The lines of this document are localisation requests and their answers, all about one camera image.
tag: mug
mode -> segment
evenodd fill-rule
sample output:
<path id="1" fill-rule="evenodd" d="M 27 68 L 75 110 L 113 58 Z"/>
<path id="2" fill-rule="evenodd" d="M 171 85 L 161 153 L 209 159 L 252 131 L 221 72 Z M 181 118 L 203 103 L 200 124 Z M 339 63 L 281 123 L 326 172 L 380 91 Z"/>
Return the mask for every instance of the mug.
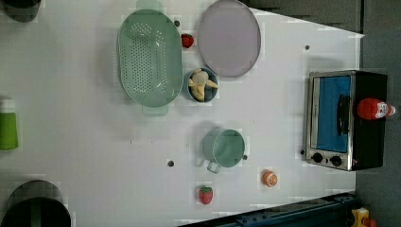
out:
<path id="1" fill-rule="evenodd" d="M 42 0 L 1 0 L 5 13 L 17 22 L 35 19 Z"/>
<path id="2" fill-rule="evenodd" d="M 203 140 L 203 153 L 209 165 L 207 170 L 218 173 L 220 168 L 232 167 L 241 161 L 245 152 L 245 141 L 235 130 L 214 129 Z"/>

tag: small red object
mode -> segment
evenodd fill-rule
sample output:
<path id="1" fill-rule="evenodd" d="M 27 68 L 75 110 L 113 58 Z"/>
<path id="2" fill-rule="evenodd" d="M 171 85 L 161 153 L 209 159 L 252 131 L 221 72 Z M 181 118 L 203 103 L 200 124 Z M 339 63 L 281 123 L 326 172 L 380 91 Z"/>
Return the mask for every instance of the small red object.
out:
<path id="1" fill-rule="evenodd" d="M 200 201 L 207 205 L 212 201 L 213 189 L 211 187 L 203 187 L 200 189 Z"/>
<path id="2" fill-rule="evenodd" d="M 377 221 L 375 221 L 375 219 L 364 218 L 362 224 L 366 227 L 377 227 Z"/>
<path id="3" fill-rule="evenodd" d="M 366 120 L 375 120 L 395 114 L 394 106 L 376 98 L 365 98 L 357 105 L 357 114 Z"/>
<path id="4" fill-rule="evenodd" d="M 192 37 L 189 34 L 182 34 L 181 35 L 181 43 L 183 44 L 183 47 L 189 48 L 194 43 L 194 37 Z"/>

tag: toy strawberry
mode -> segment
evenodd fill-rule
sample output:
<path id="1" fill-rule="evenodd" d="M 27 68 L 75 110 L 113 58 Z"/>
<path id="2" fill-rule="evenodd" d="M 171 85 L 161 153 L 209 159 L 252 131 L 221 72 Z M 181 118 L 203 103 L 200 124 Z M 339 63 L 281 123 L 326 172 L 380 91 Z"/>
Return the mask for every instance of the toy strawberry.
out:
<path id="1" fill-rule="evenodd" d="M 181 43 L 183 44 L 183 47 L 189 48 L 194 43 L 194 37 L 192 37 L 189 34 L 182 34 L 181 35 Z"/>
<path id="2" fill-rule="evenodd" d="M 207 205 L 212 201 L 213 189 L 211 187 L 203 187 L 200 189 L 200 201 Z"/>

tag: cup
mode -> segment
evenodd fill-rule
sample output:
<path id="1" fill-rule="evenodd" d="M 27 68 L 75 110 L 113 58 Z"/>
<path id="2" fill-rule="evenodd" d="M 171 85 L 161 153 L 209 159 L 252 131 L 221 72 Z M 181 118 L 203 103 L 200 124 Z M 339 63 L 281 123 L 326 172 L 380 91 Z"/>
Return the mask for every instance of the cup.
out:
<path id="1" fill-rule="evenodd" d="M 214 129 L 203 139 L 203 153 L 209 165 L 207 170 L 218 173 L 221 167 L 238 164 L 245 152 L 245 141 L 235 130 Z"/>
<path id="2" fill-rule="evenodd" d="M 6 14 L 17 22 L 30 22 L 35 19 L 42 0 L 1 0 Z"/>
<path id="3" fill-rule="evenodd" d="M 18 148 L 15 102 L 0 99 L 0 150 Z"/>

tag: plate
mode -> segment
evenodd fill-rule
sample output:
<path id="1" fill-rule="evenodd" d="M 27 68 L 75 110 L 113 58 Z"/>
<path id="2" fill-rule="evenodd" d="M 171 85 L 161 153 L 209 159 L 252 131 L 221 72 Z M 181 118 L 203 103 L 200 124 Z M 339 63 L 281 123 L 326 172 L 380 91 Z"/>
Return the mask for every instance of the plate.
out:
<path id="1" fill-rule="evenodd" d="M 260 43 L 259 24 L 241 2 L 220 0 L 204 12 L 198 46 L 207 66 L 220 76 L 246 74 L 259 57 Z"/>

